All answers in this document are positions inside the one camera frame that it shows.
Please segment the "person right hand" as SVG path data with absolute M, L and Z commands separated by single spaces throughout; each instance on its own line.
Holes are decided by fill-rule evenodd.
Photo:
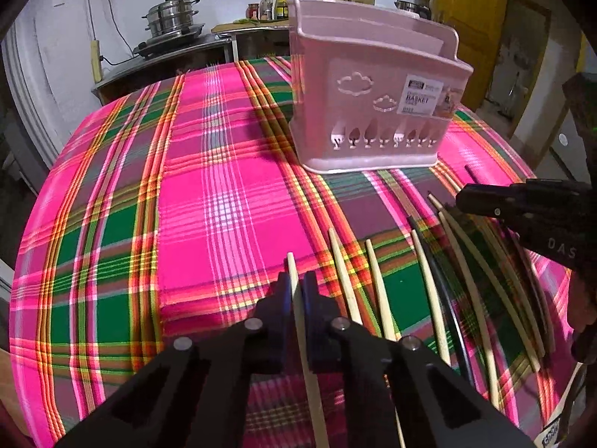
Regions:
M 585 364 L 596 361 L 596 290 L 574 272 L 569 284 L 568 324 L 573 329 L 571 353 Z

